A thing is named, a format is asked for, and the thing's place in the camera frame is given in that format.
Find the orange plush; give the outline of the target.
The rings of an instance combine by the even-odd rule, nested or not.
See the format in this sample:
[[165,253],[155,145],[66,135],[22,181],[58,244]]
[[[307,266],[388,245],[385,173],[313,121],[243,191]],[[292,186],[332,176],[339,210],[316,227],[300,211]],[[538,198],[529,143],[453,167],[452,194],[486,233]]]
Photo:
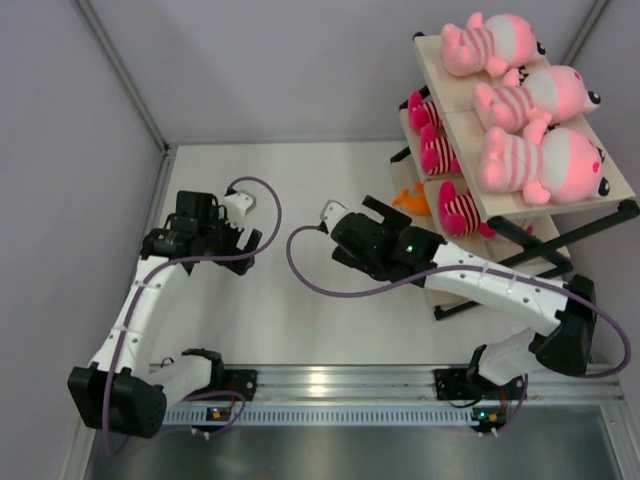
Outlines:
[[416,216],[430,216],[431,209],[424,193],[424,185],[416,183],[412,189],[403,189],[392,201],[393,207],[402,207]]

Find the white magenta plush yellow glasses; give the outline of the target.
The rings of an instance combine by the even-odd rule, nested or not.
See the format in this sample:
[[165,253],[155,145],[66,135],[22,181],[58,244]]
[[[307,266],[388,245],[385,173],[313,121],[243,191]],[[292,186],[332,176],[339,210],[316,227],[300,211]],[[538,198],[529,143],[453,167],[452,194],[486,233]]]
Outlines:
[[420,165],[422,171],[431,176],[461,172],[448,137],[432,124],[425,125],[421,130]]

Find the small pink striped plush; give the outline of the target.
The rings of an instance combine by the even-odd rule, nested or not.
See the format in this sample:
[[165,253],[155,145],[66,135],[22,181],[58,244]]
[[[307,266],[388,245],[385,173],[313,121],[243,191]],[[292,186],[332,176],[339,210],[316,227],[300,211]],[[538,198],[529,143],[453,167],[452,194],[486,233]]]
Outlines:
[[528,205],[574,204],[610,194],[605,159],[591,138],[572,128],[547,131],[535,121],[519,136],[493,127],[484,137],[476,179],[487,192],[520,192]]

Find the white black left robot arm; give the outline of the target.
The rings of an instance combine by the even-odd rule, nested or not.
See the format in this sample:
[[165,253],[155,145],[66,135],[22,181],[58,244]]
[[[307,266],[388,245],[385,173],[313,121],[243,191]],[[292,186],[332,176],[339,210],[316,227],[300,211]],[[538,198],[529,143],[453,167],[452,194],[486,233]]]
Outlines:
[[167,409],[191,394],[219,397],[226,386],[221,355],[188,348],[170,365],[151,371],[151,356],[181,286],[202,256],[237,275],[254,265],[251,257],[262,234],[252,230],[243,248],[237,243],[251,194],[230,188],[222,199],[181,191],[163,227],[143,239],[136,274],[121,311],[101,348],[86,367],[72,369],[67,385],[83,423],[92,429],[139,438],[153,437]]

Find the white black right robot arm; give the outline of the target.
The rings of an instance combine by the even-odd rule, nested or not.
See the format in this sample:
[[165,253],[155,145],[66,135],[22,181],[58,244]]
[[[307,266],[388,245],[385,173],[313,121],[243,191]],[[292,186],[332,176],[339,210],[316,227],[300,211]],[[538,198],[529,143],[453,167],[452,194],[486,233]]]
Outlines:
[[364,205],[377,222],[330,200],[320,219],[335,242],[332,257],[379,282],[410,279],[426,290],[466,297],[521,322],[524,330],[478,347],[466,373],[468,388],[491,396],[511,380],[541,368],[571,377],[585,375],[596,315],[591,279],[568,281],[523,276],[473,254],[372,197]]

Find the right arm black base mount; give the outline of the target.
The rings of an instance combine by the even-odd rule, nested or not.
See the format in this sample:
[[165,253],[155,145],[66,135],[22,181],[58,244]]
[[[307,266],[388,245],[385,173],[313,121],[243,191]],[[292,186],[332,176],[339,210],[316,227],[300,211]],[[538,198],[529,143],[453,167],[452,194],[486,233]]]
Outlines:
[[434,372],[438,400],[489,400],[496,398],[494,385],[466,368],[443,368]]

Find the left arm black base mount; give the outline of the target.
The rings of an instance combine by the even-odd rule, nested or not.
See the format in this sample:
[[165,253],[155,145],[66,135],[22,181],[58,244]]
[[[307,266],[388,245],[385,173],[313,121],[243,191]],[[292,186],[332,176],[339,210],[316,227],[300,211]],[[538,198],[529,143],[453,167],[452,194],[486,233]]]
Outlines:
[[231,392],[240,394],[247,402],[253,400],[258,383],[258,371],[255,369],[227,368],[212,372],[208,385],[188,394],[187,401],[211,399],[213,393],[221,393],[221,400],[229,400]]

